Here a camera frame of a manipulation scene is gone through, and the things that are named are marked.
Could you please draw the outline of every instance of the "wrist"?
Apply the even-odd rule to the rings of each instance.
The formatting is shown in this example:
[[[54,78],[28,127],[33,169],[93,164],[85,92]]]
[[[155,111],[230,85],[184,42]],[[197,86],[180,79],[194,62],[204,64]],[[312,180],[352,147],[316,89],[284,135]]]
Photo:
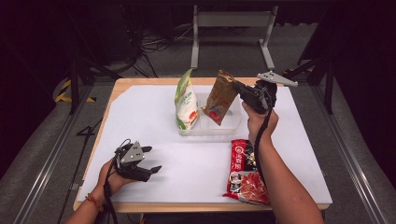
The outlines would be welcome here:
[[[103,186],[96,186],[92,190],[91,196],[99,203],[99,205],[103,205],[106,203],[105,191]]]

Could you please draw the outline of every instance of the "clear plastic tray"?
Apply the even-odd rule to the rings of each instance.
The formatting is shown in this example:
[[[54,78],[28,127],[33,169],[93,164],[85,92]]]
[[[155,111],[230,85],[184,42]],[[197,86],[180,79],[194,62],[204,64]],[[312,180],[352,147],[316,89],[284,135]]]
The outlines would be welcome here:
[[[180,130],[180,135],[185,136],[205,136],[205,135],[232,135],[236,133],[236,130],[241,123],[241,103],[239,96],[236,96],[227,111],[221,126],[219,126],[213,119],[204,114],[202,106],[206,105],[208,92],[196,92],[199,107],[199,117],[195,121],[194,125],[190,130]]]

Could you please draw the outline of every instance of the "red snack bag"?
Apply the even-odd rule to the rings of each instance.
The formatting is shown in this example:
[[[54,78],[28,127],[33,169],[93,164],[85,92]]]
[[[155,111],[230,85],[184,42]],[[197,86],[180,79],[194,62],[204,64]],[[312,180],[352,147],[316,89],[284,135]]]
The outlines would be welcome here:
[[[269,204],[267,187],[257,171],[253,146],[246,139],[235,139],[231,143],[231,170],[227,193],[223,196],[244,203]]]

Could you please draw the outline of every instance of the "hand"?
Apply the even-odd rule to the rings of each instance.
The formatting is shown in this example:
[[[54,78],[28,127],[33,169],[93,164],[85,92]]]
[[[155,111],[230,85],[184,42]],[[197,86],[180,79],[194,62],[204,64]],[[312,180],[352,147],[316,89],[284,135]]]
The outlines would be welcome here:
[[[102,166],[100,173],[99,173],[98,183],[96,184],[96,187],[92,191],[92,196],[97,201],[99,201],[101,204],[105,203],[105,192],[104,192],[103,185],[105,184],[108,168],[110,167],[112,161],[113,161],[113,159],[106,162]],[[108,178],[108,182],[109,182],[110,188],[111,188],[111,195],[114,195],[123,186],[125,186],[129,183],[135,182],[135,180],[123,178],[122,176],[117,174],[117,172],[113,166],[110,171],[110,177]]]
[[[248,115],[248,120],[247,120],[247,128],[249,131],[248,139],[251,142],[251,144],[255,144],[257,133],[259,132],[259,129],[262,126],[262,123],[264,122],[264,119],[267,116],[267,114],[257,113],[253,108],[251,108],[245,102],[242,102],[242,107],[244,107]],[[274,132],[278,120],[279,120],[279,116],[277,115],[275,110],[273,110],[271,113],[270,120],[268,122],[268,127],[265,129],[264,133],[262,134],[262,139],[263,138],[271,139],[271,135]]]

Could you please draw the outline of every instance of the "chip bag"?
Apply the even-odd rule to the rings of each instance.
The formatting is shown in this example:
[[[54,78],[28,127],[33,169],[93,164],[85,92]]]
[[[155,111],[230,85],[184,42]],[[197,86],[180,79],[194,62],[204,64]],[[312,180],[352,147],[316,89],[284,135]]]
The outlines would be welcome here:
[[[230,108],[235,96],[238,94],[233,89],[234,78],[229,73],[219,70],[216,82],[203,107],[204,113],[213,119],[219,126]]]
[[[192,69],[189,69],[177,84],[175,94],[177,126],[189,130],[198,119],[198,100],[190,81]]]
[[[256,167],[254,149],[246,139],[232,142],[231,170],[224,197],[244,203],[269,204],[268,191]]]

